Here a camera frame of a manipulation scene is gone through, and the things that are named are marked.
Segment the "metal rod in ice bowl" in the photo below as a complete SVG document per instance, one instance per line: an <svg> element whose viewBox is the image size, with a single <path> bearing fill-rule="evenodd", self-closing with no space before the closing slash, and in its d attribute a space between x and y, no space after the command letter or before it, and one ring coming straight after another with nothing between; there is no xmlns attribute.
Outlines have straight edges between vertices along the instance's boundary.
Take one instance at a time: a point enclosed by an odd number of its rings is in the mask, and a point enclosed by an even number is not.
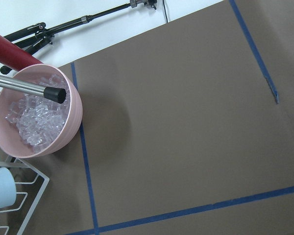
<svg viewBox="0 0 294 235"><path fill-rule="evenodd" d="M44 97L48 100L62 104L66 100L66 90L63 88L48 87L31 82L0 75L0 87L26 94Z"/></svg>

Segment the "pink ice bowl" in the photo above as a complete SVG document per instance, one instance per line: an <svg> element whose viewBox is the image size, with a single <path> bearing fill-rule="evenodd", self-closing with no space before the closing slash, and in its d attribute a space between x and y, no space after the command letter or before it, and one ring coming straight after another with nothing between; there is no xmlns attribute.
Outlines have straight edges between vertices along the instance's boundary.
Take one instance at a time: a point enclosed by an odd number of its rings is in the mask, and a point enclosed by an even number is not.
<svg viewBox="0 0 294 235"><path fill-rule="evenodd" d="M58 151L67 145L79 130L83 107L80 95L67 76L58 68L46 64L31 65L22 69L14 75L15 79L32 81L42 76L58 75L67 82L70 92L70 109L67 120L58 137L45 149L35 153L31 147L27 147L15 127L5 120L8 114L8 106L23 97L21 92L3 89L0 92L0 149L15 158L32 158L48 155Z"/></svg>

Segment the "black tripod stick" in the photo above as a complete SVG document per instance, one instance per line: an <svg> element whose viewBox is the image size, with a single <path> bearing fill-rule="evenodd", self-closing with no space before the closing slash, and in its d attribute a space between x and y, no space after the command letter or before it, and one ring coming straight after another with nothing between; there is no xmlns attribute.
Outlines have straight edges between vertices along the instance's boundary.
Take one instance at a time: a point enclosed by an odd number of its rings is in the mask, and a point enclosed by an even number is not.
<svg viewBox="0 0 294 235"><path fill-rule="evenodd" d="M156 27L161 19L160 0L123 0L121 5L48 27L40 22L10 33L6 39L27 50L48 38L33 56L47 64L61 67L137 34Z"/></svg>

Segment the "red cylinder bottle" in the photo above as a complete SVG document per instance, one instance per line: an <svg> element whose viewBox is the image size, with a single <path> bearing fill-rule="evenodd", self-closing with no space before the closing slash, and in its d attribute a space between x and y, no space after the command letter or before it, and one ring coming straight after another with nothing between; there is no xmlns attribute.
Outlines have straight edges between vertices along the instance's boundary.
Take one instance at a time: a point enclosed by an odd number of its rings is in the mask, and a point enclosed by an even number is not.
<svg viewBox="0 0 294 235"><path fill-rule="evenodd" d="M42 64L41 61L0 35L0 63L16 71Z"/></svg>

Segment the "blue plastic cup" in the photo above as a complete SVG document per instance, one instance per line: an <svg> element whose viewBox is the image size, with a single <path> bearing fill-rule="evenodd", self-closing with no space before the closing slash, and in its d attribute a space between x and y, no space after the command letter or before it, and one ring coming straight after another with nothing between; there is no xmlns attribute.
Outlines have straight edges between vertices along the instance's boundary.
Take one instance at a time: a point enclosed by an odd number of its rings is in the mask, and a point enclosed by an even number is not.
<svg viewBox="0 0 294 235"><path fill-rule="evenodd" d="M0 168L0 209L12 206L16 201L16 185L14 178L5 167Z"/></svg>

